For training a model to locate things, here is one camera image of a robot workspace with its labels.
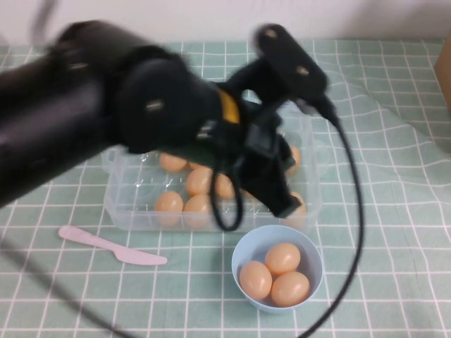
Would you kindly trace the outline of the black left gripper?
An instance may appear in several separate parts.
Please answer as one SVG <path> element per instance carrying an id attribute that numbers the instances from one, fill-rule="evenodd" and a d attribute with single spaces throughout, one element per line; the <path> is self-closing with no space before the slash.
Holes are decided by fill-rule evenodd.
<path id="1" fill-rule="evenodd" d="M 274 216 L 284 218 L 303 203 L 286 182 L 286 170 L 295 160 L 277 131 L 282 118 L 273 108 L 248 113 L 238 123 L 218 124 L 218 170 L 234 187 L 246 190 Z"/>

